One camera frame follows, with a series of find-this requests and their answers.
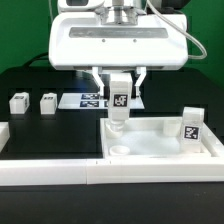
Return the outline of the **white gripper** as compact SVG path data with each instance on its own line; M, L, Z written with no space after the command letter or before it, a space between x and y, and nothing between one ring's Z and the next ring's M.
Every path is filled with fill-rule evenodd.
M177 70L188 60L186 38L157 16L144 15L135 25L103 25L93 12L62 13L51 27L49 60L58 70L89 70L104 97L100 69L136 68L140 96L147 69Z

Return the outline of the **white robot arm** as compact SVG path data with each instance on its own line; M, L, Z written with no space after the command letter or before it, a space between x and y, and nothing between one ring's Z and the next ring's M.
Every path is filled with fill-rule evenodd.
M188 60L187 41L141 6L141 0L58 0L49 41L49 61L58 70L101 76L134 70L140 85L148 70L178 70Z

